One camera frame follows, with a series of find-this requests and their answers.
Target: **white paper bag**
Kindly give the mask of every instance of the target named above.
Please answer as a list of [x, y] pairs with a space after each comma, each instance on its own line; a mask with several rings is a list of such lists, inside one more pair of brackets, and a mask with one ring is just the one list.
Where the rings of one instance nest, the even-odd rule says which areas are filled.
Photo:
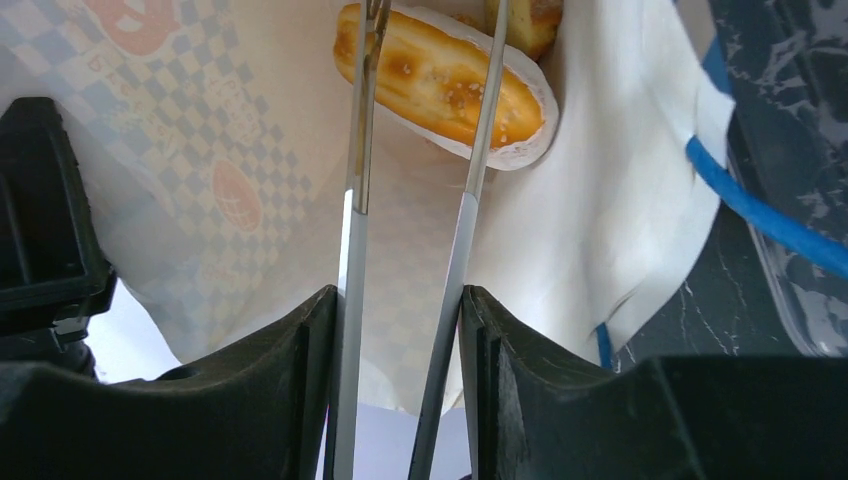
[[[410, 3], [482, 18], [479, 0]], [[0, 1], [2, 107], [58, 102], [100, 244], [182, 361], [336, 280], [340, 5]], [[694, 24], [702, 53], [708, 17]], [[698, 58], [670, 0], [566, 1], [542, 62], [558, 136], [532, 167], [488, 175], [469, 282], [592, 360], [599, 323], [616, 345], [633, 335], [682, 283], [718, 204], [683, 146], [698, 133], [723, 158], [732, 104]], [[467, 161], [379, 114], [375, 132], [360, 400], [416, 413]], [[454, 368], [445, 405], [460, 394]]]

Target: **checkered paper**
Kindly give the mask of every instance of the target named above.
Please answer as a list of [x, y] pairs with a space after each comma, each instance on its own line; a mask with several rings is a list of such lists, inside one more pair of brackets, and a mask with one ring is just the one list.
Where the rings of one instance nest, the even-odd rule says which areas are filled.
[[[182, 361], [337, 279], [350, 86], [328, 2], [0, 0], [0, 99], [60, 105], [101, 247]], [[706, 5], [677, 2], [700, 56]], [[375, 131], [360, 400], [416, 413], [467, 162], [379, 112]]]

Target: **bread roll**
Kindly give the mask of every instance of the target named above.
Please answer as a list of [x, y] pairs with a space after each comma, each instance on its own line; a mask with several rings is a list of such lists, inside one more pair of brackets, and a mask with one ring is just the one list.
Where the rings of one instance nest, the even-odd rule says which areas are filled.
[[[342, 8], [333, 56], [348, 82], [353, 82], [358, 25], [359, 4]], [[393, 6], [377, 65], [377, 102], [414, 132], [470, 158], [492, 42], [446, 15]], [[548, 149], [559, 110], [536, 63], [506, 47], [504, 66], [487, 165], [515, 170]]]
[[[486, 0], [486, 33], [495, 34], [500, 0]], [[506, 43], [538, 60], [556, 40], [563, 0], [511, 0]]]

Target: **metal tongs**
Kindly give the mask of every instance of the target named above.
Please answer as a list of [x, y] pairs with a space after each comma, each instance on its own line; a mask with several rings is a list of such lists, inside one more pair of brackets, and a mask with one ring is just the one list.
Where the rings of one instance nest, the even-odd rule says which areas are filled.
[[347, 185], [339, 255], [335, 353], [330, 384], [327, 448], [324, 454], [325, 479], [353, 478], [374, 93], [377, 88], [377, 62], [389, 21], [391, 3], [391, 0], [362, 0], [359, 11]]
[[456, 334], [459, 317], [459, 301], [465, 285], [465, 272], [471, 256], [471, 242], [474, 238], [474, 225], [477, 223], [477, 210], [480, 195], [483, 192], [483, 175], [486, 173], [486, 155], [492, 143], [492, 129], [495, 123], [495, 110], [501, 90], [503, 77], [503, 53], [506, 43], [506, 25], [509, 0], [501, 0], [498, 6], [498, 21], [492, 52], [489, 55], [489, 70], [486, 73], [486, 86], [474, 145], [471, 148], [471, 165], [462, 203], [459, 206], [459, 218], [453, 237], [442, 309], [439, 313], [439, 326], [430, 355], [430, 367], [427, 371], [427, 383], [424, 386], [424, 398], [421, 403], [421, 415], [418, 417], [418, 430], [415, 432], [415, 445], [412, 461], [409, 465], [409, 480], [429, 480], [433, 464], [433, 451], [436, 447], [436, 434], [442, 413], [442, 400], [445, 395], [445, 382], [448, 376], [451, 348]]

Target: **red printed logo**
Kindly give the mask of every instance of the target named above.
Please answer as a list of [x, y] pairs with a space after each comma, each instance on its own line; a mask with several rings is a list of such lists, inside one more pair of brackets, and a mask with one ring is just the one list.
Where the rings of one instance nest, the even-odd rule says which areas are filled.
[[252, 232], [262, 223], [262, 204], [247, 177], [235, 165], [219, 161], [212, 172], [212, 193], [218, 209], [230, 223]]
[[173, 0], [84, 0], [109, 38], [127, 53], [150, 55], [180, 28]]

